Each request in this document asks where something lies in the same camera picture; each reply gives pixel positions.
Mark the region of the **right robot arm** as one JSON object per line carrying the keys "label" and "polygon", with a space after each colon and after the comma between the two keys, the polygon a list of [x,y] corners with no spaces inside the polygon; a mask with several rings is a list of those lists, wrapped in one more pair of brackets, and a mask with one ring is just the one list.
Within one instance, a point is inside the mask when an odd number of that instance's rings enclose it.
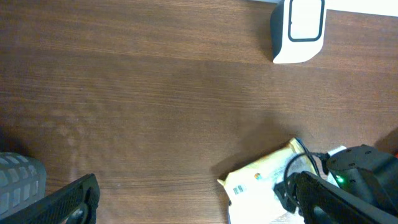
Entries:
{"label": "right robot arm", "polygon": [[[319,158],[325,174],[289,173],[301,157]],[[361,145],[334,155],[304,151],[285,167],[282,182],[274,192],[283,208],[298,211],[305,223],[395,223],[397,222],[397,158],[392,154]]]}

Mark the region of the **yellow white wipes packet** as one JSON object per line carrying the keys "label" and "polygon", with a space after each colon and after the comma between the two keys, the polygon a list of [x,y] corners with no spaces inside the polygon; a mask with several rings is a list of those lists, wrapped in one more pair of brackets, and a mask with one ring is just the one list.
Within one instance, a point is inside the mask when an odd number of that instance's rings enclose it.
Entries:
{"label": "yellow white wipes packet", "polygon": [[344,149],[340,146],[327,153],[311,152],[301,140],[292,138],[281,149],[239,165],[217,180],[228,196],[227,222],[272,223],[285,215],[288,211],[274,193],[275,184],[302,171],[320,175],[316,160],[325,162]]}

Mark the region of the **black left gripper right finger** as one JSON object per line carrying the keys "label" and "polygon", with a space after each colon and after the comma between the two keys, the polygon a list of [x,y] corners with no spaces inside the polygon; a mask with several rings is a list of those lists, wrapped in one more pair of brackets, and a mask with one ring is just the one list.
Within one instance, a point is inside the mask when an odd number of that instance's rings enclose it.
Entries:
{"label": "black left gripper right finger", "polygon": [[295,184],[296,197],[305,223],[397,223],[396,216],[310,172],[297,174]]}

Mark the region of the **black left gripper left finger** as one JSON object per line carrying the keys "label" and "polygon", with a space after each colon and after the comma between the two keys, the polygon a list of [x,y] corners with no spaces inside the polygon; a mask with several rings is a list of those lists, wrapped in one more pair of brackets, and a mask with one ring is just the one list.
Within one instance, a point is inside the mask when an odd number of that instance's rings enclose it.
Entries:
{"label": "black left gripper left finger", "polygon": [[1,223],[96,224],[100,188],[94,174],[86,174],[53,194],[9,215]]}

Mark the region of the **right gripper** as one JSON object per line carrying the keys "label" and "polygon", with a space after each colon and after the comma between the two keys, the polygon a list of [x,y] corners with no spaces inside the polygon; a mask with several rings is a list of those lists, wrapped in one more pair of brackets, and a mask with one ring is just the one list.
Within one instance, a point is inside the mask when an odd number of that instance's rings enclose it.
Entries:
{"label": "right gripper", "polygon": [[300,208],[296,196],[296,178],[298,174],[292,174],[286,180],[275,184],[274,193],[276,194],[282,207],[289,213],[295,213]]}

